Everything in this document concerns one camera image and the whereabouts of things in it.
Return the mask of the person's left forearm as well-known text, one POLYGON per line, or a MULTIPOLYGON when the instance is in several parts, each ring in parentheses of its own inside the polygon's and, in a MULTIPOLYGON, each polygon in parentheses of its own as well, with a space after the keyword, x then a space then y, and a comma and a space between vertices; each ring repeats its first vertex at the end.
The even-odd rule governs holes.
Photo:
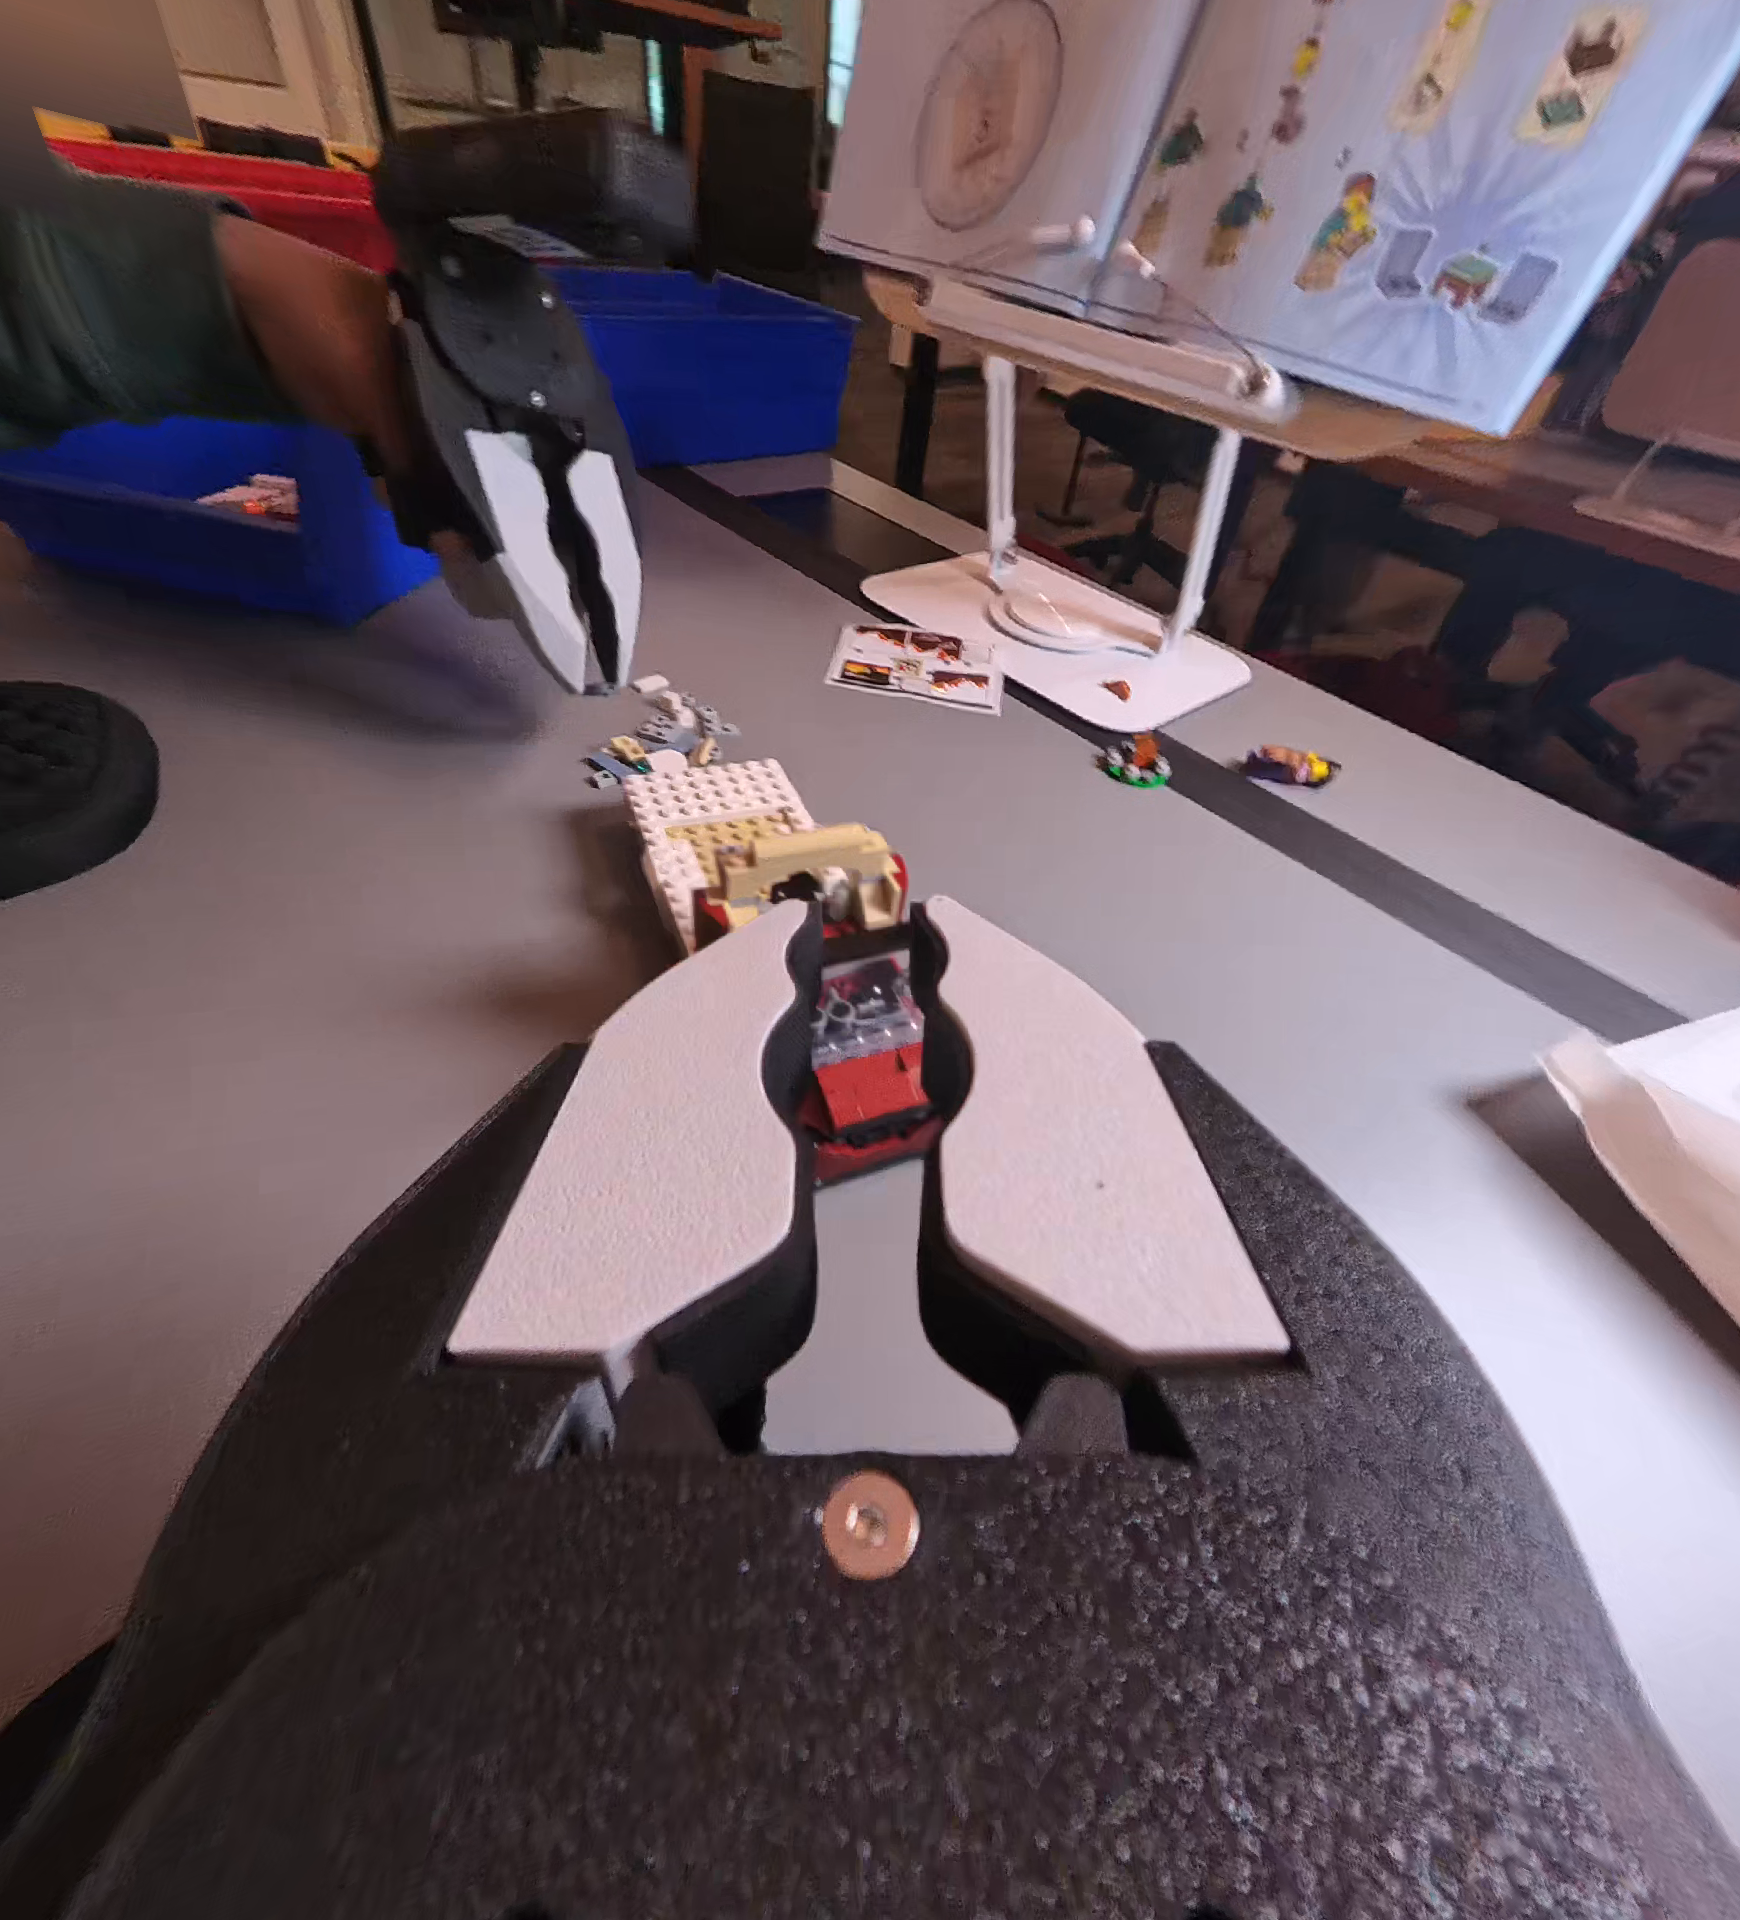
POLYGON ((406 467, 385 281, 178 189, 0 205, 0 454, 170 416, 310 420, 406 467))

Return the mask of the white tray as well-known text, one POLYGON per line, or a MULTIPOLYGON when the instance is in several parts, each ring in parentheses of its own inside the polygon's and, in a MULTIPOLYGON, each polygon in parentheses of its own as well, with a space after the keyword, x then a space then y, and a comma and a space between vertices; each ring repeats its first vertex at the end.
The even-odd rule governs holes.
POLYGON ((968 263, 919 278, 919 318, 971 341, 983 390, 983 535, 977 552, 864 581, 898 621, 985 641, 1002 677, 1089 728, 1134 735, 1170 728, 1250 683, 1246 659, 1203 628, 1218 533, 1246 426, 1280 426, 1299 411, 1295 385, 1253 349, 1203 327, 1189 338, 1108 328, 1051 302, 985 290, 977 276, 1010 253, 1092 265, 1096 224, 1044 223, 968 263), (1036 560, 1018 538, 1015 385, 1034 368, 1218 428, 1201 489, 1183 583, 1166 617, 1075 571, 1036 560), (1101 691, 1131 683, 1128 706, 1101 691))

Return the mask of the white paper bag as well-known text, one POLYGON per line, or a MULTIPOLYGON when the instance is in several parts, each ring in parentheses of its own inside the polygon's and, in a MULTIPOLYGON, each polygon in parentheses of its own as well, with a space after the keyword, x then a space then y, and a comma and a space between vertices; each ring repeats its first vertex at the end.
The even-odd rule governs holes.
POLYGON ((1610 1180, 1740 1329, 1740 1008, 1540 1066, 1610 1180))

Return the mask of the blue storage bin with bricks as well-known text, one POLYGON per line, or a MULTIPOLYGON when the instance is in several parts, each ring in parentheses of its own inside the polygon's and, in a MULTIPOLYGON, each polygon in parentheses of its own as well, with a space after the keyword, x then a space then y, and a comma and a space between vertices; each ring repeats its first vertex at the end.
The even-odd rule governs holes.
POLYGON ((168 418, 97 425, 0 456, 0 523, 46 561, 251 611, 352 628, 436 579, 342 437, 168 418), (197 505, 255 474, 299 482, 296 525, 197 505))

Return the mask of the tan and red brick model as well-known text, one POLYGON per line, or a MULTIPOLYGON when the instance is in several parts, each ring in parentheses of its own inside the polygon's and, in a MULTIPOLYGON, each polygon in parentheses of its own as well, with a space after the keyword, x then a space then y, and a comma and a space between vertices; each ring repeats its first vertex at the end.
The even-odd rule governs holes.
POLYGON ((919 1161, 942 1130, 923 1085, 925 1021, 912 984, 907 872, 861 823, 822 825, 774 760, 649 756, 624 782, 643 872, 685 954, 781 902, 819 911, 801 1125, 816 1183, 919 1161))

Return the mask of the pile of small brick pieces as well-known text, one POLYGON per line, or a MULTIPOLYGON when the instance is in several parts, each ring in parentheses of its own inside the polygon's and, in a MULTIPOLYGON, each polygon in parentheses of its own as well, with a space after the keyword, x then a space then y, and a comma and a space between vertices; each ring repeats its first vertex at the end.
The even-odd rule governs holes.
POLYGON ((642 715, 580 757, 580 780, 593 790, 722 763, 741 735, 719 707, 700 701, 665 674, 631 677, 627 691, 642 703, 642 715))

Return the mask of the open instruction booklet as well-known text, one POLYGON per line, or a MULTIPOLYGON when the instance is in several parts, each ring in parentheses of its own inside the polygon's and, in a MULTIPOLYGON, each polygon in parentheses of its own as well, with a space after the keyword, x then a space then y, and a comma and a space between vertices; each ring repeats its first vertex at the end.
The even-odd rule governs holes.
POLYGON ((1506 435, 1740 73, 1740 3, 864 5, 819 224, 945 331, 1506 435))

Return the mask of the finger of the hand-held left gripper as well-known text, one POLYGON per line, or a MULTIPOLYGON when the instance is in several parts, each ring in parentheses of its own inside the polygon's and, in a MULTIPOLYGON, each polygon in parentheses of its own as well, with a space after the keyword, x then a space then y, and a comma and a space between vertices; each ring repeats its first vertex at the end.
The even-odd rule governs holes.
POLYGON ((643 560, 618 461, 576 452, 567 469, 562 533, 568 593, 591 661, 588 687, 620 691, 631 677, 643 611, 643 560))
POLYGON ((568 691, 612 690, 612 454, 468 432, 472 503, 520 633, 568 691))

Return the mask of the empty blue storage bin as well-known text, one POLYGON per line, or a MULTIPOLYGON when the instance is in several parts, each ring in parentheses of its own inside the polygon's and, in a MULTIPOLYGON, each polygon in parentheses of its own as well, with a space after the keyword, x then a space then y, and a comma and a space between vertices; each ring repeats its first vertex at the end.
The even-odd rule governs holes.
POLYGON ((854 316, 727 274, 571 261, 543 274, 612 385, 636 467, 835 445, 854 316))

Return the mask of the clear book stand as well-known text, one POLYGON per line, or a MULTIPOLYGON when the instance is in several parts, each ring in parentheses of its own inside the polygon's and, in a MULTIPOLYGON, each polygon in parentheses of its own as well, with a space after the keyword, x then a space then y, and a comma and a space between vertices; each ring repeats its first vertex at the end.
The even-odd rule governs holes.
POLYGON ((1700 519, 1641 500, 1643 482, 1660 456, 1671 449, 1740 469, 1740 443, 1715 435, 1674 428, 1649 441, 1646 450, 1628 467, 1608 494, 1581 494, 1573 501, 1577 515, 1646 533, 1653 540, 1703 554, 1712 560, 1740 563, 1740 510, 1722 521, 1700 519))

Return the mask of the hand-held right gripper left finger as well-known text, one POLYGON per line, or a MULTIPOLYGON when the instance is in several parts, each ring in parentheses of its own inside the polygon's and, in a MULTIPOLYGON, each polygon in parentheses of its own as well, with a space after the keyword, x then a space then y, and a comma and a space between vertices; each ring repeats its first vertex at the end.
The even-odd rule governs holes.
POLYGON ((544 1363, 620 1404, 684 1380, 722 1448, 761 1454, 768 1386, 810 1339, 816 907, 768 905, 624 1002, 580 1050, 445 1339, 544 1363))

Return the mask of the black office chair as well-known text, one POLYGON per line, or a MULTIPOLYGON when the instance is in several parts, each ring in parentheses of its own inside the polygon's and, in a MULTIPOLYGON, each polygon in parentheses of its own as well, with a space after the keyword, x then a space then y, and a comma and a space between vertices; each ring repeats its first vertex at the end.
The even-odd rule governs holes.
POLYGON ((1161 540, 1157 521, 1166 492, 1204 488, 1218 449, 1218 428, 1095 388, 1065 400, 1065 422, 1076 432, 1076 447, 1062 514, 1072 512, 1075 489, 1090 450, 1126 469, 1123 505, 1134 514, 1132 525, 1123 533, 1099 533, 1065 546, 1067 560, 1095 568, 1111 585, 1134 585, 1150 571, 1166 585, 1178 588, 1189 556, 1161 540))

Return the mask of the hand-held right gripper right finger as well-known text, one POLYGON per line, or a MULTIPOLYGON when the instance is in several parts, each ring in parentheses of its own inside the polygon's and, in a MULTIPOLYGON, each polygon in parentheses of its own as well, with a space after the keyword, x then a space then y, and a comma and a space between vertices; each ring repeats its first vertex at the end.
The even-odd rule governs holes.
POLYGON ((930 1143, 915 1299, 1019 1454, 1190 1454, 1164 1382, 1292 1339, 1140 1031, 971 907, 912 915, 930 1143))

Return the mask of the red storage bin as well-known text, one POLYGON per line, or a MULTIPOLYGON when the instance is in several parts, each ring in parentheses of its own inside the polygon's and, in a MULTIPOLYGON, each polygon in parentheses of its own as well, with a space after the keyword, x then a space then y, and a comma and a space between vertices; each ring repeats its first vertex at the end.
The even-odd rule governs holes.
POLYGON ((46 134, 66 164, 240 205, 258 224, 344 257, 377 274, 397 266, 397 246, 377 215, 366 172, 279 157, 228 157, 202 149, 46 134))

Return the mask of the sticker sheet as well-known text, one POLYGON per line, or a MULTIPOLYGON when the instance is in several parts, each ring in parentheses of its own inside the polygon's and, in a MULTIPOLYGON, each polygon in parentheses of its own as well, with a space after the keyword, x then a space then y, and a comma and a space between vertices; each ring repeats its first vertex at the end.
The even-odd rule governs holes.
POLYGON ((823 683, 931 709, 997 715, 1004 677, 985 641, 859 621, 837 636, 823 683))

